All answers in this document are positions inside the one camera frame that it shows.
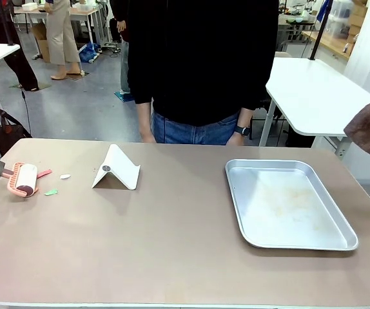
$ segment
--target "person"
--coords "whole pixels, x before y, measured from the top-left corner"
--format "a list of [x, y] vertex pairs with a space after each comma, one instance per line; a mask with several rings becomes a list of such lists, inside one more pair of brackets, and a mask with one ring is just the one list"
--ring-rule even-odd
[[130, 0], [128, 22], [142, 141], [243, 145], [273, 65], [278, 0]]
[[121, 48], [121, 90], [122, 98], [130, 97], [130, 88], [128, 85], [128, 52], [129, 52], [129, 34], [127, 26], [129, 0], [111, 0], [113, 16], [117, 20], [117, 29], [122, 37]]
[[[44, 9], [48, 13], [46, 20], [46, 36], [50, 62], [58, 65], [56, 75], [50, 78], [63, 80], [67, 74], [80, 75], [79, 52], [77, 51], [75, 35], [70, 22], [69, 0], [46, 0]], [[66, 62], [71, 63], [70, 70], [66, 70]]]
[[[20, 49], [11, 53], [5, 57], [5, 62], [10, 69], [16, 74], [17, 79], [21, 87], [27, 91], [37, 91], [39, 90], [39, 85], [37, 83], [37, 78], [32, 70], [26, 56], [24, 55], [19, 36], [16, 32], [15, 25], [12, 21], [10, 14], [5, 14], [6, 16], [6, 30], [9, 33], [12, 42], [20, 46]], [[0, 44], [8, 44], [8, 38], [6, 36], [5, 28], [1, 21], [0, 12]]]

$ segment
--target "white stand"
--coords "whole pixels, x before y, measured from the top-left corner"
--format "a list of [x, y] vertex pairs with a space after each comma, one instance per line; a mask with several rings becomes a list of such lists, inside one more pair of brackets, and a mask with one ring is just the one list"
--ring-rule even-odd
[[97, 172], [92, 188], [94, 188], [106, 174], [112, 173], [129, 190], [135, 190], [138, 183], [140, 168], [140, 165], [136, 166], [132, 163], [121, 148], [112, 144], [109, 147], [104, 162]]

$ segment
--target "blue mat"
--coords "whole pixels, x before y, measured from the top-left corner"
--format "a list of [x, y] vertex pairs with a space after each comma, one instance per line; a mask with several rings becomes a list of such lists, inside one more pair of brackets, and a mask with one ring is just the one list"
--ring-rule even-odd
[[124, 103], [134, 100], [133, 95], [131, 95], [130, 93], [125, 93], [124, 95], [121, 95], [121, 92], [117, 91], [115, 92], [115, 95], [118, 97], [119, 100], [121, 100]]

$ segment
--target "smartwatch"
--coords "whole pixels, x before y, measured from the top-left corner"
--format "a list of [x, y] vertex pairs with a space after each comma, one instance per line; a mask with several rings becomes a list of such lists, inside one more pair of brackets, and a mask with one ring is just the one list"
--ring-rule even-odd
[[240, 133], [242, 136], [248, 136], [251, 132], [251, 128], [237, 126], [235, 128], [235, 132]]

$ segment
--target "silver baking tray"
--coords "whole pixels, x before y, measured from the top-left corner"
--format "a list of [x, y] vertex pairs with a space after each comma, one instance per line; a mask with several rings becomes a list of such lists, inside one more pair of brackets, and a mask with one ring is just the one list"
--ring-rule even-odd
[[225, 167], [242, 236], [256, 247], [351, 251], [358, 238], [304, 162], [231, 160]]

